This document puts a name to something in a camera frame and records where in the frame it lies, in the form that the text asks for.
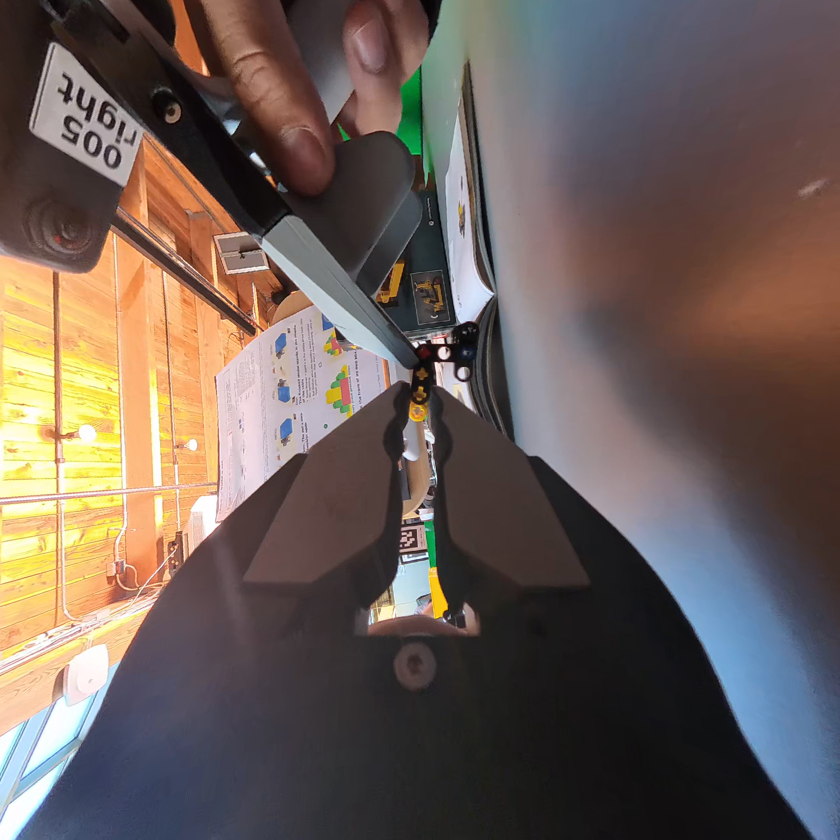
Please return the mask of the metal conduit pipe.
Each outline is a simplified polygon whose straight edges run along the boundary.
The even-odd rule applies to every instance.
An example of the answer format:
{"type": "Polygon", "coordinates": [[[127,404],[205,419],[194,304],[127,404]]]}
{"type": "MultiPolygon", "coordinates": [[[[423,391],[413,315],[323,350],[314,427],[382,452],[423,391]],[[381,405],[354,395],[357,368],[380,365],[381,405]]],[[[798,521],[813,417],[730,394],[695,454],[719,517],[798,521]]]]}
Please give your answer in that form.
{"type": "Polygon", "coordinates": [[[44,494],[23,495],[19,497],[1,497],[1,506],[16,507],[23,505],[34,505],[41,503],[52,503],[59,501],[77,501],[94,498],[117,497],[125,498],[131,496],[153,495],[160,496],[167,493],[182,493],[190,490],[217,490],[215,482],[192,482],[171,486],[144,486],[133,488],[109,488],[102,490],[81,490],[65,491],[44,494]]]}

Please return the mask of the round wooden board stand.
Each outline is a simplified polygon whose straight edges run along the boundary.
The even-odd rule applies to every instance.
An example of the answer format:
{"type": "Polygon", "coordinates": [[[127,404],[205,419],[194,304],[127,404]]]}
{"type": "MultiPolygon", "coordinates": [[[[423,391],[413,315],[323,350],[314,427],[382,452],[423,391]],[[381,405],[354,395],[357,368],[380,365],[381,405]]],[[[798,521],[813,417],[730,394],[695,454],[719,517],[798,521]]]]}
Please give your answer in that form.
{"type": "Polygon", "coordinates": [[[276,290],[272,294],[271,300],[276,303],[276,306],[270,315],[270,326],[276,325],[281,320],[291,318],[312,306],[312,301],[301,290],[294,290],[288,294],[283,290],[276,290]]]}

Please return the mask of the dark lego box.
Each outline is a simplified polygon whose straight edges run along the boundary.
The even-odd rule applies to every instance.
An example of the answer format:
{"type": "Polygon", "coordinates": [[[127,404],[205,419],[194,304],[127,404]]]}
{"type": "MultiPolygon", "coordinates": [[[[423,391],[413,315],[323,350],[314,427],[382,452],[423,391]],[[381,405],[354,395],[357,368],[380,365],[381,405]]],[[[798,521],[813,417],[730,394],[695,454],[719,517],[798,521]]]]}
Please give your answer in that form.
{"type": "Polygon", "coordinates": [[[375,296],[411,340],[446,333],[456,325],[437,194],[416,195],[421,221],[375,296]]]}

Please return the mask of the green panel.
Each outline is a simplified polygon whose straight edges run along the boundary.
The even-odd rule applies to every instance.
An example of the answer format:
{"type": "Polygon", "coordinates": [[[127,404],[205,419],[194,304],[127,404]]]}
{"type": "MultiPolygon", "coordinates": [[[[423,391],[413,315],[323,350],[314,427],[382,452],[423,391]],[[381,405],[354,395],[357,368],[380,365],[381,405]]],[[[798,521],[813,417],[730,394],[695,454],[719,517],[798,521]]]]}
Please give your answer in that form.
{"type": "Polygon", "coordinates": [[[402,116],[396,136],[411,155],[424,155],[422,68],[419,67],[401,87],[402,116]]]}

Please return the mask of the white round ceiling device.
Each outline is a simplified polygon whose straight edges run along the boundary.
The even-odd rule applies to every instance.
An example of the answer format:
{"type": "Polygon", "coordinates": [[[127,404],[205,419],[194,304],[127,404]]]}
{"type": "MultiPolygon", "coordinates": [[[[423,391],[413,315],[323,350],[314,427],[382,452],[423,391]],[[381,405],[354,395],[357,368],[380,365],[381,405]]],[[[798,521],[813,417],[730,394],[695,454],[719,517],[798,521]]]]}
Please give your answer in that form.
{"type": "Polygon", "coordinates": [[[110,670],[109,650],[96,644],[80,651],[63,668],[61,693],[68,707],[93,697],[105,687],[110,670]]]}

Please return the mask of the black ceiling rail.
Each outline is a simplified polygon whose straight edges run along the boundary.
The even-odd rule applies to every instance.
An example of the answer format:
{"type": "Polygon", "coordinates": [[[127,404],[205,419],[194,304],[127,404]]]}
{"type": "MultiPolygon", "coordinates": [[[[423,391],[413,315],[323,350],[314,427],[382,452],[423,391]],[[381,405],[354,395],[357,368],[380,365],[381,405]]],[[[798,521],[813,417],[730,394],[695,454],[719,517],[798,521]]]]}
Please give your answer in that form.
{"type": "Polygon", "coordinates": [[[166,243],[134,216],[117,206],[112,218],[112,230],[134,247],[144,258],[175,278],[196,298],[204,301],[219,316],[235,325],[245,335],[254,337],[258,323],[245,311],[216,289],[197,269],[169,248],[166,243]]]}

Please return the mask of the printed instruction sheet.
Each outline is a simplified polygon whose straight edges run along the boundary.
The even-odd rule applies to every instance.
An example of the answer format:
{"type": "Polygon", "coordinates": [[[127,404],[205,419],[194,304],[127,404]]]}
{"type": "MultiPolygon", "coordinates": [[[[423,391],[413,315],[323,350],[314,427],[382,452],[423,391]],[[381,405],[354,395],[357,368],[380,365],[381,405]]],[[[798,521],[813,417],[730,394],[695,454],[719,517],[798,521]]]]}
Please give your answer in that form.
{"type": "Polygon", "coordinates": [[[342,342],[313,306],[262,332],[215,378],[217,522],[396,376],[393,363],[342,342]]]}

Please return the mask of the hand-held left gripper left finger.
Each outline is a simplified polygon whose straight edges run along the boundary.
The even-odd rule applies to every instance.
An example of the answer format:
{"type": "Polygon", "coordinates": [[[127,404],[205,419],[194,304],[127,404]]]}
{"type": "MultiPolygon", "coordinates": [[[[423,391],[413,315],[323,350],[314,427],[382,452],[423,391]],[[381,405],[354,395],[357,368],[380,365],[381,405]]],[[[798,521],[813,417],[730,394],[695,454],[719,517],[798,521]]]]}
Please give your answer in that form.
{"type": "Polygon", "coordinates": [[[398,382],[308,451],[244,575],[247,587],[315,595],[335,586],[363,610],[388,590],[407,422],[408,384],[398,382]]]}

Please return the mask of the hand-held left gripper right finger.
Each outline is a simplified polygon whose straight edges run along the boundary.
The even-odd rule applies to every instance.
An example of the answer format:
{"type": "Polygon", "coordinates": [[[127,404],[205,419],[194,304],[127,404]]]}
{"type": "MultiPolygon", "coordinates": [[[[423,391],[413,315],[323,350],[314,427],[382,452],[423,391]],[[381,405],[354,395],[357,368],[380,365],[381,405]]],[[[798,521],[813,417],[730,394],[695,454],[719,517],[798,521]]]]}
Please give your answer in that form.
{"type": "Polygon", "coordinates": [[[592,585],[529,457],[446,390],[432,394],[437,576],[451,610],[489,617],[592,585]]]}

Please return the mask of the small black yellow lego assembly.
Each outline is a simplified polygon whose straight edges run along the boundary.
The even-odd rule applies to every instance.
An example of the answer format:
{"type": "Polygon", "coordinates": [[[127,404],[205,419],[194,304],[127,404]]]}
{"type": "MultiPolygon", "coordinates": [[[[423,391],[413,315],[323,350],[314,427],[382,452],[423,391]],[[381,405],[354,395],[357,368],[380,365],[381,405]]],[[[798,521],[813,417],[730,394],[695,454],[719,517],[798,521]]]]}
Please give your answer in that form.
{"type": "Polygon", "coordinates": [[[410,419],[418,423],[427,419],[439,365],[449,368],[457,383],[471,382],[476,371],[479,338],[479,325],[467,321],[455,326],[443,343],[426,340],[415,347],[417,361],[411,373],[410,419]]]}

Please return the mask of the window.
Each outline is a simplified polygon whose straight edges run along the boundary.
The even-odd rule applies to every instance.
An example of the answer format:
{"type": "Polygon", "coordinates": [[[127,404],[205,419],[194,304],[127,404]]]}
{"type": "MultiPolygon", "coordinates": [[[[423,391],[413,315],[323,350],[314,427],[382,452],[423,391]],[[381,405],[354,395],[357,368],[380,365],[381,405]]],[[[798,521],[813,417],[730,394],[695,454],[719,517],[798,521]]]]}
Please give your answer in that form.
{"type": "Polygon", "coordinates": [[[1,738],[1,838],[16,838],[87,736],[118,664],[94,695],[70,706],[61,696],[1,738]]]}

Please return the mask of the white ceiling fixture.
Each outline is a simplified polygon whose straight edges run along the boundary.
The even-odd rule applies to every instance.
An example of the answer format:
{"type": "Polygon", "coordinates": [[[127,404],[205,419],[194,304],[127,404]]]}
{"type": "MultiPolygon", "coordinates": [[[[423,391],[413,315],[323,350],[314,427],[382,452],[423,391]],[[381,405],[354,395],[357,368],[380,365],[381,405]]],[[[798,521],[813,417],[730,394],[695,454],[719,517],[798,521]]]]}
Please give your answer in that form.
{"type": "Polygon", "coordinates": [[[256,239],[246,232],[219,234],[213,237],[213,241],[226,275],[244,275],[270,269],[266,253],[256,239]]]}

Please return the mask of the person's right hand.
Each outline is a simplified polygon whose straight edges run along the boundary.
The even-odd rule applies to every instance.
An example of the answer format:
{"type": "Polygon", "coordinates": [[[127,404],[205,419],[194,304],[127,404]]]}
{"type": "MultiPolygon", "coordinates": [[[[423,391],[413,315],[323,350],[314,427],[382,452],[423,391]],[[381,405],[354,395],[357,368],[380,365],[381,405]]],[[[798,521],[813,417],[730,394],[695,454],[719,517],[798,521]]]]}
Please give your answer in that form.
{"type": "Polygon", "coordinates": [[[274,1],[185,2],[206,67],[232,83],[261,138],[259,152],[280,183],[317,196],[331,183],[335,146],[374,132],[395,133],[402,87],[421,66],[440,2],[355,2],[344,16],[343,52],[353,91],[330,121],[288,25],[274,1]]]}

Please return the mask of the lego instruction booklet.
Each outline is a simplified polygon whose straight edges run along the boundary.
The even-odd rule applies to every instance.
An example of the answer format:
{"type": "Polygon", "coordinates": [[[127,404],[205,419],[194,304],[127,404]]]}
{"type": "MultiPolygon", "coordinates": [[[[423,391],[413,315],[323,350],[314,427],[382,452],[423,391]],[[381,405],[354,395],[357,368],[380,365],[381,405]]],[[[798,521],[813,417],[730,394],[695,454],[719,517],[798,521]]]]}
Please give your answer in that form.
{"type": "Polygon", "coordinates": [[[475,100],[464,64],[444,183],[450,288],[457,323],[477,322],[497,296],[488,234],[475,100]]]}

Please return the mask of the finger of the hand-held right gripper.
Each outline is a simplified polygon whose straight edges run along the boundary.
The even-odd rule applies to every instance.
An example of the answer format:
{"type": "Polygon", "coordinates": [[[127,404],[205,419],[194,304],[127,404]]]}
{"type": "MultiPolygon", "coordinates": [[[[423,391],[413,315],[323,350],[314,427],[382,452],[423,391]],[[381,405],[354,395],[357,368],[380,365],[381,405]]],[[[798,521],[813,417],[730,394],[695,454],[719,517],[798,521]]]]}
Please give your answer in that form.
{"type": "Polygon", "coordinates": [[[299,217],[266,232],[262,249],[344,338],[407,370],[419,364],[411,341],[341,267],[299,217]]]}
{"type": "Polygon", "coordinates": [[[369,298],[387,281],[419,225],[414,158],[394,134],[337,143],[331,183],[318,196],[280,197],[369,298]]]}

